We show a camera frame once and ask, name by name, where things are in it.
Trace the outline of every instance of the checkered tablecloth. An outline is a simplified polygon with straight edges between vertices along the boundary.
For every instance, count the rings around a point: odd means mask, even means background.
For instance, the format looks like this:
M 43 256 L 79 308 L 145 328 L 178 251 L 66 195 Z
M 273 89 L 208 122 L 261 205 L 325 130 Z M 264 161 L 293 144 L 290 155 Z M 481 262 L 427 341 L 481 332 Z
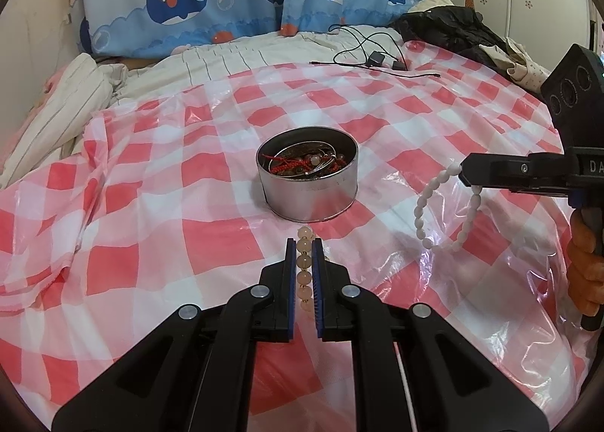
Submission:
M 313 225 L 331 260 L 384 301 L 432 305 L 555 424 L 585 376 L 588 336 L 568 302 L 568 208 L 487 192 L 460 253 L 415 237 L 418 192 L 471 152 L 558 151 L 545 105 L 487 68 L 419 43 L 398 78 L 340 66 L 244 72 L 95 116 L 85 151 L 0 194 L 0 363 L 46 423 L 184 303 L 223 304 L 283 257 L 300 227 L 265 204 L 254 155 L 287 129 L 322 125 L 360 145 L 359 194 Z M 450 181 L 428 236 L 460 230 L 470 192 Z M 350 346 L 262 344 L 250 430 L 354 430 Z

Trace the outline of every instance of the plastic tablecloth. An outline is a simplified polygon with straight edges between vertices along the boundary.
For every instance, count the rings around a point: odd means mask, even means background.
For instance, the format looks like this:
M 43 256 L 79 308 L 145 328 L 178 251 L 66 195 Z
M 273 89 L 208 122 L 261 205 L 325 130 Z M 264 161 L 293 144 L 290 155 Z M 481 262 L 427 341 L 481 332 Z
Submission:
M 331 260 L 390 304 L 430 304 L 554 425 L 587 372 L 590 335 L 566 296 L 569 208 L 485 191 L 458 253 L 415 237 L 427 182 L 471 152 L 559 151 L 547 108 L 462 57 L 410 42 L 413 72 L 337 65 L 243 72 L 97 114 L 84 151 L 0 193 L 0 363 L 46 424 L 184 303 L 225 303 L 283 257 L 300 227 L 265 203 L 255 152 L 285 130 L 339 128 L 360 145 L 356 202 L 313 225 Z M 471 192 L 455 179 L 425 210 L 455 239 Z M 257 354 L 249 429 L 353 431 L 350 345 L 316 339 Z

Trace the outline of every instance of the metal rivet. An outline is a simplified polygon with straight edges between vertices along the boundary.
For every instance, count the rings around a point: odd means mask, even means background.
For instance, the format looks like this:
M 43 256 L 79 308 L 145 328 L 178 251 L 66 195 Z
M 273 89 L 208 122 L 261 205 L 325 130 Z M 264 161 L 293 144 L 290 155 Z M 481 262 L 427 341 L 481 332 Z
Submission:
M 254 286 L 250 289 L 250 293 L 254 297 L 262 298 L 268 296 L 271 290 L 267 286 Z
M 361 290 L 357 286 L 349 285 L 342 287 L 342 294 L 346 297 L 357 297 Z
M 432 310 L 426 304 L 416 304 L 413 306 L 413 314 L 418 318 L 427 318 L 432 314 Z
M 197 308 L 191 304 L 188 304 L 178 310 L 178 315 L 183 320 L 192 320 L 195 316 L 197 316 Z

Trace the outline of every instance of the device handle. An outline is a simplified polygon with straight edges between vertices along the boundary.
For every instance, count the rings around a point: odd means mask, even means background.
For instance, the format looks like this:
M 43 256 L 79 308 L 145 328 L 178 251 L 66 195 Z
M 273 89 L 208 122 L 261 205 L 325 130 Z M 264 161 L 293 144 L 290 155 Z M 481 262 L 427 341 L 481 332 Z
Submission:
M 600 207 L 581 209 L 581 216 L 585 225 L 596 235 L 596 249 L 594 249 L 594 254 L 602 256 L 604 248 L 602 241 L 602 228 L 604 228 L 602 209 Z M 587 331 L 595 332 L 602 327 L 602 320 L 604 320 L 604 305 L 600 306 L 596 316 L 584 315 L 581 319 L 581 326 Z

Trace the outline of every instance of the bead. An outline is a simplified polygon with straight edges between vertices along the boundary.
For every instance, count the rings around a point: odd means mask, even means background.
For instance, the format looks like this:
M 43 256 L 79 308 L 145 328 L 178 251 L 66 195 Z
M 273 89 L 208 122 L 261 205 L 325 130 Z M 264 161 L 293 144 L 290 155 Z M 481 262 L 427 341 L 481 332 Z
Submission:
M 310 237 L 313 235 L 312 229 L 310 229 L 308 226 L 303 226 L 298 230 L 298 237 L 299 238 L 308 238 L 310 239 Z
M 306 270 L 307 268 L 310 268 L 310 265 L 312 265 L 312 258 L 310 258 L 308 255 L 300 255 L 296 259 L 296 265 L 298 265 L 302 270 Z
M 303 270 L 298 272 L 298 275 L 296 275 L 296 280 L 301 286 L 307 286 L 310 284 L 310 282 L 312 282 L 312 275 L 310 275 L 309 271 Z
M 480 207 L 481 203 L 482 203 L 482 199 L 480 198 L 480 195 L 478 195 L 478 194 L 472 195 L 472 198 L 470 198 L 470 209 L 478 209 L 478 207 Z
M 459 175 L 461 173 L 461 165 L 459 163 L 452 163 L 447 168 L 447 173 L 451 177 L 456 177 L 457 175 Z
M 312 297 L 312 289 L 309 286 L 298 286 L 296 295 L 302 300 L 310 299 Z
M 447 183 L 450 178 L 451 176 L 447 173 L 447 170 L 442 170 L 436 177 L 440 183 Z
M 300 251 L 300 253 L 308 253 L 310 251 L 311 246 L 312 245 L 310 244 L 310 240 L 306 238 L 299 239 L 296 243 L 296 248 L 298 248 L 298 251 Z
M 302 311 L 311 313 L 315 310 L 315 302 L 312 300 L 312 298 L 306 301 L 300 301 L 300 307 L 302 308 Z

